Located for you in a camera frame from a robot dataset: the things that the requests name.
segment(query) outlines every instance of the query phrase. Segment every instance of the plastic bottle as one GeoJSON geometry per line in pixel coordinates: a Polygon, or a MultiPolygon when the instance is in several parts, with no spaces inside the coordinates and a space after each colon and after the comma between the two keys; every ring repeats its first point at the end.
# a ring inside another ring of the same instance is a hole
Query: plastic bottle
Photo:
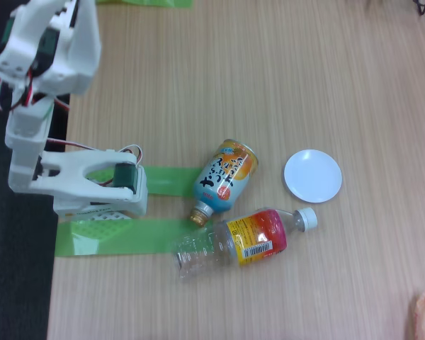
{"type": "Polygon", "coordinates": [[[317,226],[312,208],[293,214],[270,208],[233,220],[208,225],[180,238],[173,253],[181,278],[240,266],[272,256],[287,246],[294,230],[306,232],[317,226]]]}

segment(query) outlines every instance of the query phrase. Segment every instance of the yellow bottle label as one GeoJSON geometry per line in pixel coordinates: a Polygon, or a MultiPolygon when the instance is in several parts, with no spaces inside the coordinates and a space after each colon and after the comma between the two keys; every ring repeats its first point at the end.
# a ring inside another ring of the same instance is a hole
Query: yellow bottle label
{"type": "Polygon", "coordinates": [[[227,223],[240,265],[261,260],[286,248],[285,229],[275,210],[264,210],[227,223]]]}

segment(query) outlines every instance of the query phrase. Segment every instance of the white plate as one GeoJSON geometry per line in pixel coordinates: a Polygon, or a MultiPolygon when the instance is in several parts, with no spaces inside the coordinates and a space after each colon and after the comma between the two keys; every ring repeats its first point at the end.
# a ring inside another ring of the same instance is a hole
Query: white plate
{"type": "Polygon", "coordinates": [[[341,170],[332,157],[318,150],[302,150],[285,165],[290,191],[306,202],[321,203],[333,198],[341,187],[341,170]]]}

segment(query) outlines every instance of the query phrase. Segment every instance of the orange juice can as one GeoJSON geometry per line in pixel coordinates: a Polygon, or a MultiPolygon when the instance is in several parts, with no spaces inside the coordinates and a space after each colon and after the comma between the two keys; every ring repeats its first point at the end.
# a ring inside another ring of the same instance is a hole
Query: orange juice can
{"type": "Polygon", "coordinates": [[[258,158],[250,147],[225,140],[194,183],[197,203],[191,220],[202,227],[213,213],[231,209],[257,168],[258,158]]]}

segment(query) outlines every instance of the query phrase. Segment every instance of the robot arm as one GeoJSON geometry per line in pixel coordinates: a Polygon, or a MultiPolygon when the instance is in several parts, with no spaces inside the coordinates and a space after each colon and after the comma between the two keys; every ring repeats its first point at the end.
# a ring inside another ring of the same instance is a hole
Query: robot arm
{"type": "Polygon", "coordinates": [[[19,85],[36,57],[41,36],[64,0],[32,0],[19,6],[11,16],[12,28],[4,51],[0,54],[0,78],[19,85]]]}
{"type": "Polygon", "coordinates": [[[85,92],[99,65],[101,41],[94,0],[30,0],[8,22],[0,79],[13,91],[5,142],[13,150],[8,183],[15,192],[54,196],[61,216],[130,210],[144,215],[146,176],[133,154],[89,150],[45,152],[54,100],[85,92]],[[130,168],[130,185],[109,188],[85,176],[108,166],[130,168]],[[36,174],[37,165],[44,171],[36,174]],[[58,171],[48,176],[50,170],[58,171]]]}

